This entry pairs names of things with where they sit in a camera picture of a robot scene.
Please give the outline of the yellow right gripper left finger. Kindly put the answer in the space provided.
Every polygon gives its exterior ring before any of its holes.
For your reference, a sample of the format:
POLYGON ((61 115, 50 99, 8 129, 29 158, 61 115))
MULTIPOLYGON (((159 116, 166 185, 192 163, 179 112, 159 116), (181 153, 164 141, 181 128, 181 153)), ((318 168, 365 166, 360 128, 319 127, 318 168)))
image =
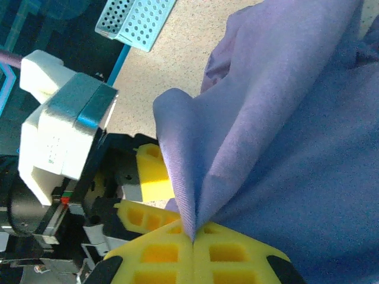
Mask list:
POLYGON ((192 283, 192 252, 176 220, 109 251, 85 283, 192 283))

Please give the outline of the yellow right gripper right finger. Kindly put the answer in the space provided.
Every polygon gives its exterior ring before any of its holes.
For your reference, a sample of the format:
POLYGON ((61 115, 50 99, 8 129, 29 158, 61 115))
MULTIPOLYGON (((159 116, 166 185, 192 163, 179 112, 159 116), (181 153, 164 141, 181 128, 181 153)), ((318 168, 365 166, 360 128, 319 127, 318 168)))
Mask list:
POLYGON ((282 251, 210 222, 193 244, 194 283, 305 283, 282 251))

